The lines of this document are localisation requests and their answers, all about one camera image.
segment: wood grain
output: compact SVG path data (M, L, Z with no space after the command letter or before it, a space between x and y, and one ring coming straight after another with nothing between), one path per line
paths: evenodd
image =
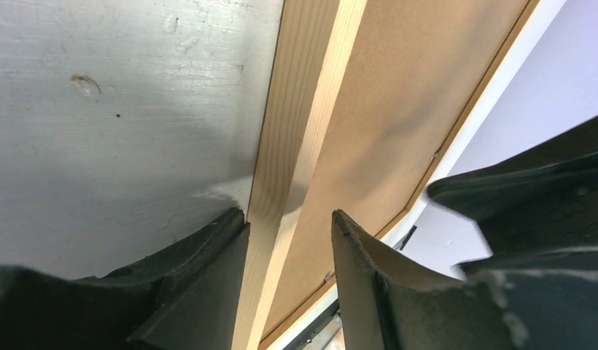
M333 210L376 233L407 207L526 3L368 2L266 330L333 270Z
M284 5L247 219L233 349L256 349L319 158L365 0Z

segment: wooden trim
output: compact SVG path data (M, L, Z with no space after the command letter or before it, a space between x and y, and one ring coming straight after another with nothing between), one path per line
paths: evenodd
M233 349L256 349L306 198L366 0L287 0L247 219Z
M527 2L407 206L376 237L391 246L408 232L427 205L422 197L427 184L449 173L565 2ZM336 285L323 284L262 339L259 349L283 349L337 297Z
M284 333L290 329L299 318L308 313L313 307L318 305L318 301L327 298L330 300L329 303L326 303L327 306L331 305L338 298L337 289L335 288L335 277L332 277L329 281L323 281L321 285L319 285L306 299L304 299L295 309L293 309L290 314L288 314L280 323L276 324L276 326L270 330L267 334L263 336L263 340L260 342L258 346L259 350L269 349L273 342L280 339L280 337L284 336Z

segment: black plastic part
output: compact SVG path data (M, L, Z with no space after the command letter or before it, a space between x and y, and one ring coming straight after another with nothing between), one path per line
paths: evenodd
M427 192L494 256L455 281L334 212L347 349L598 349L598 117Z
M408 241L411 240L411 237L413 237L415 231L417 231L417 226L413 225L413 227L411 227L408 233L406 233L406 235L404 235L404 237L400 239L399 242L394 244L393 249L402 251L402 249L404 249L404 247L408 244Z
M308 327L295 337L284 350L299 350L310 344L310 340L320 333L340 310L340 303L336 300L326 308Z
M0 266L0 349L229 349L248 235L230 209L100 279Z

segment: white painted wall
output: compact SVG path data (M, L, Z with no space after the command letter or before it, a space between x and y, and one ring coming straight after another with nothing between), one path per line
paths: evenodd
M598 0L568 1L509 84L450 175L523 152L598 114ZM403 254L461 276L451 266L491 254L474 222L434 204Z
M282 2L0 0L0 264L99 276L245 209Z

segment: wall stain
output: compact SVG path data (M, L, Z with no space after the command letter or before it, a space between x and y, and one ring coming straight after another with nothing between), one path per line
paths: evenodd
M93 88L96 88L101 94L101 87L99 87L99 84L88 75L73 74L69 80L71 80L71 83L85 96L90 96L90 91Z
M166 34L174 34L176 27L179 25L179 18L175 16L168 16L164 20L162 28Z

